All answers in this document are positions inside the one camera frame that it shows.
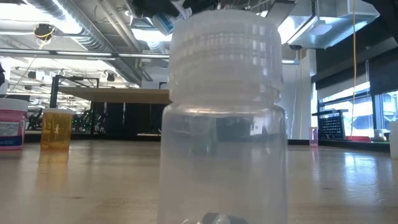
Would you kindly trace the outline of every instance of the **glass window pane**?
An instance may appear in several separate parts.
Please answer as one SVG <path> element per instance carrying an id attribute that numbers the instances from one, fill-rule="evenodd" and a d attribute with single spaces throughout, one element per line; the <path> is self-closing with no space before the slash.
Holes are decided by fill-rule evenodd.
<path id="1" fill-rule="evenodd" d="M 343 113 L 344 127 L 345 127 L 346 136 L 351 135 L 351 116 L 353 109 L 352 99 L 341 103 L 326 105 L 324 106 L 323 109 L 324 110 L 347 109 L 348 112 Z M 355 99 L 353 123 L 354 123 L 353 136 L 369 136 L 371 138 L 374 136 L 373 108 L 372 108 L 372 98 L 370 96 Z"/>
<path id="2" fill-rule="evenodd" d="M 359 84 L 359 85 L 355 86 L 355 94 L 369 92 L 370 87 L 371 87 L 371 85 L 370 85 L 369 82 L 365 82 L 365 83 Z M 341 91 L 339 93 L 336 93 L 336 94 L 333 94 L 331 96 L 325 97 L 325 98 L 321 99 L 320 101 L 321 101 L 321 103 L 326 103 L 326 102 L 329 102 L 329 101 L 332 101 L 332 100 L 337 100 L 337 99 L 340 99 L 340 98 L 343 98 L 343 97 L 352 96 L 353 95 L 353 91 L 354 91 L 354 88 L 351 87 L 351 88 L 343 90 L 343 91 Z"/>
<path id="3" fill-rule="evenodd" d="M 383 128 L 390 130 L 390 122 L 397 121 L 397 95 L 398 91 L 392 91 L 382 95 L 383 100 Z"/>

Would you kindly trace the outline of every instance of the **white bottle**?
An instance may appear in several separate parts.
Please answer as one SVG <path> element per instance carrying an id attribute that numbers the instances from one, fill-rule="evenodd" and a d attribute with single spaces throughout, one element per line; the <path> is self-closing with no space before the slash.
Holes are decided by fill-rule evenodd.
<path id="1" fill-rule="evenodd" d="M 393 159 L 398 159 L 398 121 L 390 122 L 390 155 Z"/>
<path id="2" fill-rule="evenodd" d="M 280 36 L 245 11 L 179 22 L 170 50 L 158 224 L 287 224 Z"/>
<path id="3" fill-rule="evenodd" d="M 171 1 L 176 10 L 180 13 L 177 17 L 158 13 L 152 17 L 152 22 L 163 35 L 170 35 L 174 31 L 174 26 L 178 21 L 188 19 L 192 15 L 192 9 L 184 9 L 181 2 Z"/>

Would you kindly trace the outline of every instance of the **wooden tabletop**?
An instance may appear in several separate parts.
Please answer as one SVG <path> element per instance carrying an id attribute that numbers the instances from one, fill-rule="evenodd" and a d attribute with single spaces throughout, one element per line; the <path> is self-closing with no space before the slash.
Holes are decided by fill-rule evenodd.
<path id="1" fill-rule="evenodd" d="M 1 223 L 155 224 L 159 157 L 159 142 L 134 141 L 0 151 Z M 289 146 L 288 167 L 289 224 L 398 222 L 398 161 L 388 153 Z"/>
<path id="2" fill-rule="evenodd" d="M 156 103 L 169 104 L 168 90 L 141 88 L 82 88 L 60 86 L 59 92 L 85 100 L 108 103 Z"/>

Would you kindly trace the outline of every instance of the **orange plastic cup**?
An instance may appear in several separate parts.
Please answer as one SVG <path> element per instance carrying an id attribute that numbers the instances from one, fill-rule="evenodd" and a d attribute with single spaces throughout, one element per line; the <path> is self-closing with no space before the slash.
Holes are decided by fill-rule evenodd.
<path id="1" fill-rule="evenodd" d="M 68 151 L 72 132 L 72 110 L 44 109 L 41 150 Z"/>

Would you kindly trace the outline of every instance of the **ceiling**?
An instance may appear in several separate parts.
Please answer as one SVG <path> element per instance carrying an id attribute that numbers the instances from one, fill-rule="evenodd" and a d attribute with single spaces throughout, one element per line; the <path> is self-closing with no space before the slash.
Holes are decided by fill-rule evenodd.
<path id="1" fill-rule="evenodd" d="M 51 0 L 35 0 L 36 2 L 51 2 Z M 111 7 L 107 7 L 106 4 L 102 4 L 104 7 L 100 7 L 99 2 L 108 2 Z M 338 1 L 349 1 L 349 0 L 320 0 L 321 2 L 338 2 Z M 86 18 L 87 23 L 91 31 L 94 33 L 98 31 L 97 34 L 100 35 L 100 39 L 105 42 L 104 44 L 108 46 L 108 50 L 111 52 L 136 52 L 136 49 L 141 49 L 142 53 L 154 53 L 147 45 L 144 40 L 158 40 L 165 47 L 165 53 L 169 49 L 169 41 L 171 36 L 164 37 L 160 34 L 156 28 L 154 28 L 150 22 L 146 19 L 131 19 L 130 12 L 126 6 L 126 0 L 59 0 L 61 4 L 73 5 L 72 9 L 75 10 L 75 14 L 80 18 Z M 288 3 L 288 7 L 277 7 L 278 2 L 283 2 L 283 4 Z M 304 27 L 311 19 L 315 17 L 315 5 L 311 0 L 298 0 L 297 3 L 293 0 L 220 0 L 221 8 L 250 8 L 254 13 L 262 15 L 261 12 L 265 13 L 263 16 L 271 17 L 275 21 L 280 20 L 279 32 L 282 36 L 283 42 L 288 42 L 291 37 L 298 32 L 299 29 Z M 328 12 L 327 17 L 338 17 L 338 15 L 331 15 L 329 12 L 330 4 L 322 4 L 321 11 Z M 114 24 L 110 23 L 109 18 L 106 14 L 111 14 L 111 10 L 115 10 L 116 16 L 111 16 L 111 19 L 115 20 L 118 24 L 121 21 L 124 23 L 125 27 L 129 29 L 132 38 L 120 29 L 123 26 L 118 25 L 118 29 L 115 28 Z M 74 33 L 73 35 L 66 34 L 69 27 L 61 26 L 59 21 L 56 21 L 50 14 L 43 13 L 43 11 L 38 10 L 34 6 L 26 4 L 4 4 L 0 3 L 0 48 L 10 48 L 10 49 L 38 49 L 42 44 L 41 40 L 38 40 L 33 34 L 33 30 L 40 23 L 55 24 L 55 29 L 51 42 L 43 46 L 44 50 L 68 50 L 82 52 L 87 51 L 87 47 L 81 44 L 81 38 L 78 36 L 81 34 Z M 308 42 L 308 38 L 301 37 L 297 38 L 296 42 L 301 41 L 303 43 Z M 288 45 L 284 45 L 283 57 L 287 60 L 292 60 L 296 58 L 295 51 L 291 50 Z M 32 102 L 37 102 L 39 100 L 44 106 L 49 100 L 51 77 L 56 74 L 62 74 L 66 77 L 69 76 L 83 76 L 90 78 L 100 78 L 100 86 L 114 86 L 116 88 L 135 88 L 136 84 L 141 85 L 141 81 L 151 81 L 151 82 L 166 82 L 168 80 L 168 60 L 164 59 L 143 59 L 136 60 L 134 58 L 124 58 L 121 61 L 114 63 L 107 60 L 98 60 L 98 58 L 86 58 L 84 60 L 71 60 L 62 58 L 35 58 L 33 63 L 32 57 L 5 57 L 0 58 L 2 62 L 7 62 L 8 66 L 11 68 L 9 72 L 10 76 L 10 88 L 13 88 L 13 92 L 18 92 L 21 94 L 34 93 L 32 95 Z M 29 71 L 37 71 L 37 73 L 42 74 L 42 79 L 31 79 L 25 74 L 27 68 Z M 131 73 L 133 71 L 136 76 L 140 77 L 140 80 L 135 78 L 127 77 L 126 73 Z M 115 73 L 115 81 L 108 82 L 106 79 L 107 73 Z M 13 87 L 14 84 L 20 83 L 19 86 Z M 92 85 L 89 81 L 83 81 L 85 85 Z M 30 85 L 32 90 L 26 90 L 25 86 Z M 65 81 L 62 85 L 75 85 Z M 86 106 L 89 106 L 89 102 L 85 100 L 74 100 L 73 102 L 66 102 L 71 104 L 76 110 L 83 110 Z"/>

